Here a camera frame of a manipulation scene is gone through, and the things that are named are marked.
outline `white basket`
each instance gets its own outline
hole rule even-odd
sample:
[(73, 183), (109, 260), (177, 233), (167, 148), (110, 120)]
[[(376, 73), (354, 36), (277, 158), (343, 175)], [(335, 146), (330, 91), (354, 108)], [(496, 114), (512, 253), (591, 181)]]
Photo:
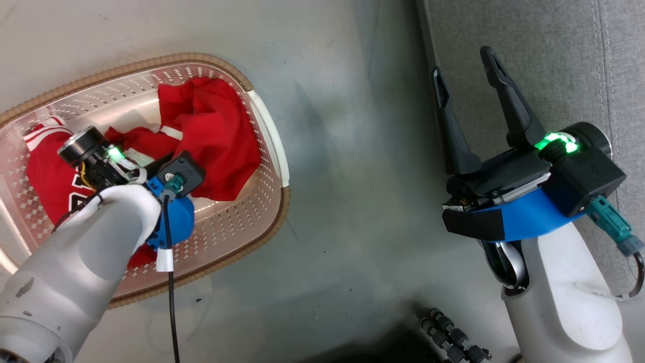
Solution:
[[(51, 233), (53, 225), (25, 175), (28, 150), (22, 139), (53, 115), (72, 131), (95, 125), (127, 130), (160, 122), (157, 86), (194, 77), (221, 78), (242, 99), (260, 146), (262, 163), (234, 202), (193, 199), (195, 231), (175, 249), (176, 286), (196, 280), (266, 243), (280, 228), (289, 205), (289, 171), (282, 141), (262, 99), (231, 64), (206, 54), (149, 59), (59, 87), (0, 115), (0, 213), (14, 238), (0, 241), (0, 262), (13, 273)], [(154, 263), (127, 270), (110, 307), (167, 291), (167, 275)]]

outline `green led light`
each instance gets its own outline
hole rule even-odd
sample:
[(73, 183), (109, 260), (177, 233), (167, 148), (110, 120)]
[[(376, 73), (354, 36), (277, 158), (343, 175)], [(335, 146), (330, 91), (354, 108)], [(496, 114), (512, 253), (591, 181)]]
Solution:
[(559, 132), (552, 132), (551, 134), (546, 135), (544, 139), (542, 139), (542, 141), (535, 144), (535, 148), (538, 150), (542, 150), (551, 141), (555, 141), (555, 140), (564, 141), (567, 153), (572, 153), (578, 150), (578, 145), (575, 143), (575, 140), (571, 136), (561, 134)]
[(119, 161), (125, 159), (125, 156), (121, 153), (119, 149), (116, 147), (110, 147), (108, 149), (108, 156), (112, 161)]

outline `teal connector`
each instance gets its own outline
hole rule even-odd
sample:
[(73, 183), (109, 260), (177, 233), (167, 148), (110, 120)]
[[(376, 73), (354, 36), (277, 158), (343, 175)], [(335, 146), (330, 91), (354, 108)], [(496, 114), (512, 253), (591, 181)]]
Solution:
[(603, 196), (594, 199), (586, 214), (618, 245), (625, 255), (631, 256), (645, 247), (645, 244), (631, 233), (631, 225), (618, 213), (616, 208)]
[(181, 175), (174, 175), (166, 182), (163, 189), (169, 189), (173, 193), (177, 194), (182, 189), (185, 182), (186, 180)]

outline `white stripe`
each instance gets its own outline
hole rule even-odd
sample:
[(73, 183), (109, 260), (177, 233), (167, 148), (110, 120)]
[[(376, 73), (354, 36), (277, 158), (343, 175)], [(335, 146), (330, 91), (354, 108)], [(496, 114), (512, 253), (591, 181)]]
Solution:
[(184, 133), (177, 130), (173, 129), (172, 127), (164, 126), (159, 130), (160, 132), (163, 132), (164, 134), (170, 136), (173, 139), (180, 140), (184, 138)]
[(122, 167), (124, 167), (125, 169), (128, 169), (129, 171), (132, 171), (132, 170), (135, 170), (135, 169), (139, 168), (139, 166), (137, 164), (133, 163), (132, 161), (130, 161), (130, 160), (126, 159), (126, 158), (120, 159), (119, 161), (117, 161), (117, 164), (122, 166)]
[(130, 182), (130, 184), (144, 184), (148, 181), (148, 171), (144, 168), (139, 168), (139, 177)]
[(43, 132), (48, 131), (48, 130), (69, 131), (69, 130), (68, 130), (66, 127), (64, 127), (64, 126), (43, 127), (43, 128), (38, 129), (38, 130), (36, 130), (36, 131), (33, 131), (33, 132), (32, 132), (32, 133), (30, 133), (30, 134), (27, 134), (27, 135), (23, 136), (23, 140), (24, 140), (25, 142), (31, 142), (31, 140), (32, 140), (32, 139), (34, 139), (36, 136), (38, 136), (38, 135), (40, 135), (40, 134), (42, 134)]
[(128, 149), (123, 152), (123, 155), (125, 155), (126, 158), (134, 161), (135, 163), (138, 164), (140, 167), (144, 167), (148, 165), (149, 163), (155, 161), (153, 158), (149, 157), (146, 154), (143, 154), (141, 152), (136, 151), (135, 149)]
[(85, 182), (83, 181), (83, 179), (81, 179), (81, 176), (79, 174), (74, 174), (74, 177), (72, 178), (72, 187), (87, 189), (89, 191), (94, 190), (94, 188), (88, 187), (87, 185), (85, 185)]
[(67, 127), (67, 124), (65, 123), (65, 120), (60, 116), (52, 116), (50, 119), (54, 119), (55, 122), (58, 123), (60, 126)]
[(57, 126), (63, 126), (63, 124), (61, 124), (61, 123), (58, 121), (58, 119), (53, 118), (53, 117), (50, 117), (50, 118), (48, 118), (48, 119), (44, 120), (43, 122), (39, 122), (39, 123), (40, 123), (42, 126), (45, 126), (45, 127), (57, 127)]
[(37, 147), (38, 147), (38, 145), (40, 144), (40, 142), (41, 142), (41, 141), (43, 141), (47, 136), (52, 135), (52, 134), (55, 134), (55, 133), (57, 133), (57, 132), (63, 132), (63, 133), (65, 133), (65, 134), (72, 135), (72, 131), (64, 130), (64, 129), (60, 129), (60, 128), (56, 128), (56, 129), (52, 129), (52, 130), (48, 130), (48, 131), (45, 131), (45, 132), (43, 132), (42, 134), (38, 135), (38, 137), (36, 137), (36, 138), (35, 138), (35, 139), (33, 139), (32, 141), (29, 141), (29, 142), (27, 143), (27, 149), (29, 149), (29, 151), (34, 151), (34, 150), (35, 150), (35, 148), (37, 148)]

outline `white cable tie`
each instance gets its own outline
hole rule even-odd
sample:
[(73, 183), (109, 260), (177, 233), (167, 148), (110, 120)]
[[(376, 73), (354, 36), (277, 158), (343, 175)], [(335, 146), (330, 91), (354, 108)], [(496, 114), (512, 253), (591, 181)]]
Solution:
[(172, 272), (174, 270), (174, 257), (172, 248), (157, 250), (157, 272)]

